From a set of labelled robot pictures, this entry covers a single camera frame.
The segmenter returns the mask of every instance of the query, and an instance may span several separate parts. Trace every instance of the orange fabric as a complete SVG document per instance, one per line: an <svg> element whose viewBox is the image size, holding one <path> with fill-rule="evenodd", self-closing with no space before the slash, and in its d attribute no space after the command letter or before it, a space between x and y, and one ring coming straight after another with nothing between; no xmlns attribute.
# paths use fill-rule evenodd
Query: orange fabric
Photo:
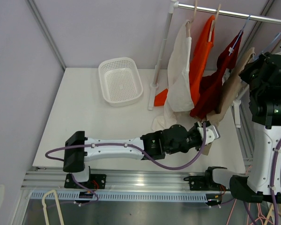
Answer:
<svg viewBox="0 0 281 225"><path fill-rule="evenodd" d="M165 100L167 99L168 89L164 89L158 95L155 96L154 106L164 106Z"/></svg>
<svg viewBox="0 0 281 225"><path fill-rule="evenodd" d="M200 98L200 82L205 70L209 52L214 46L214 30L212 31L211 40L210 42L208 42L211 23L214 19L215 17L214 15L212 15L207 20L203 31L201 32L200 38L196 44L196 48L193 53L193 59L189 66L189 86L191 89L191 98L194 105L197 104Z"/></svg>

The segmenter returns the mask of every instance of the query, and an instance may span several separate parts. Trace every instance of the hanging garment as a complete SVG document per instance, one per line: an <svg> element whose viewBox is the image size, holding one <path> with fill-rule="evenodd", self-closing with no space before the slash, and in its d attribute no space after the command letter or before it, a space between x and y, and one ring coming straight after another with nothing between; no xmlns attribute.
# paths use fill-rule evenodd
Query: hanging garment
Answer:
<svg viewBox="0 0 281 225"><path fill-rule="evenodd" d="M206 118L212 125L218 126L224 118L226 111L232 105L234 99L242 88L242 81L239 77L240 72L244 69L245 65L250 62L254 57L254 48L250 48L238 61L235 68L232 70L228 80L223 84L220 102L215 110L207 114Z"/></svg>
<svg viewBox="0 0 281 225"><path fill-rule="evenodd" d="M174 50L168 65L169 90L168 93L165 90L163 91L163 95L167 94L165 95L164 114L153 120L153 130L169 128L177 122L174 112L190 111L194 107L189 95L188 74L192 38L189 35L187 23L189 21L181 26L175 40Z"/></svg>
<svg viewBox="0 0 281 225"><path fill-rule="evenodd" d="M226 69L233 69L238 55L238 50L241 42L241 37L238 35L233 39L233 41L226 47L226 49L220 54L217 60L217 71L211 76L205 76L200 82L200 98L191 110L190 116L198 117L201 120L206 117L206 115L215 109L220 102L220 95L222 92L222 78ZM233 52L230 54L230 49L236 43Z"/></svg>
<svg viewBox="0 0 281 225"><path fill-rule="evenodd" d="M206 62L211 48L214 46L214 30L210 41L208 41L210 28L215 19L212 15L206 22L203 31L201 32L200 38L196 44L195 51L193 53L193 59L189 69L189 86L191 90L191 98L194 105L197 104L200 98L200 82L205 70Z"/></svg>

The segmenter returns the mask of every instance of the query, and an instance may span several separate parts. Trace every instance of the white table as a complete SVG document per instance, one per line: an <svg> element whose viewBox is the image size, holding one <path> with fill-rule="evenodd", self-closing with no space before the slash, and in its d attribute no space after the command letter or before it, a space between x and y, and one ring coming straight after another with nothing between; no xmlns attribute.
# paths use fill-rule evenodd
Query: white table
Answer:
<svg viewBox="0 0 281 225"><path fill-rule="evenodd" d="M60 161L45 158L51 149L65 145L65 141L78 130L84 130L87 137L97 139L129 139L152 132L153 119L163 113L163 107L147 110L149 84L153 80L153 69L139 69L144 93L139 102L124 106L112 107L103 99L98 69L67 68L54 101L46 128L37 150L33 166L62 167ZM166 87L166 70L159 76L159 92ZM181 116L178 123L190 129L195 120L188 115ZM214 141L208 156L200 156L183 172L204 172L208 166L224 166L231 171L244 173L236 128L231 110L228 110L218 127L221 138ZM52 156L63 158L63 151ZM168 166L181 166L189 162L197 151L167 155L159 160ZM129 170L129 171L167 171L150 161L116 158L100 159L88 162L93 169Z"/></svg>

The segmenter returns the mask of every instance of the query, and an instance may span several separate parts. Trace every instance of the blue hanger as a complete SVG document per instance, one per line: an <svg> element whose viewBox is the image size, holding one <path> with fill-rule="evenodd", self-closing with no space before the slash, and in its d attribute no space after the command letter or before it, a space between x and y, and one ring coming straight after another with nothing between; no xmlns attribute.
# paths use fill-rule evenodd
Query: blue hanger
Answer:
<svg viewBox="0 0 281 225"><path fill-rule="evenodd" d="M271 47L271 45L278 39L278 37L280 37L280 35L281 35L281 32L279 32L278 34L276 34L276 36L275 36L274 39L271 41L271 43L269 43L268 46L265 47L257 56L254 56L253 59L254 59L254 60L258 59L258 57L259 57L262 53L266 52L266 51Z"/></svg>
<svg viewBox="0 0 281 225"><path fill-rule="evenodd" d="M232 54L232 52L233 52L233 50L234 50L234 47L235 47L235 45L237 44L237 42L238 42L240 36L242 35L242 33L243 33L243 31L244 31L244 28L246 27L246 25L247 25L247 23L248 23L250 17L251 17L251 14L248 16L248 18L247 18L247 20L246 20L246 22L245 22L243 28L240 30L240 32L239 32L239 34L238 34L238 37L237 37L235 43L233 44L232 48L229 49L229 52L230 52L230 53L229 53L229 56Z"/></svg>

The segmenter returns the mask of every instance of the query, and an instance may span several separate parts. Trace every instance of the perforated basket bottom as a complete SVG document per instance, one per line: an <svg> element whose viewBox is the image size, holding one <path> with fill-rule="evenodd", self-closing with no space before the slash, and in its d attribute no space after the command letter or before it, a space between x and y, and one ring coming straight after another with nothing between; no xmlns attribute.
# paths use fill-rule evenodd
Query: perforated basket bottom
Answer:
<svg viewBox="0 0 281 225"><path fill-rule="evenodd" d="M126 101L137 97L138 93L131 69L125 68L108 71L105 74L105 79L110 101Z"/></svg>

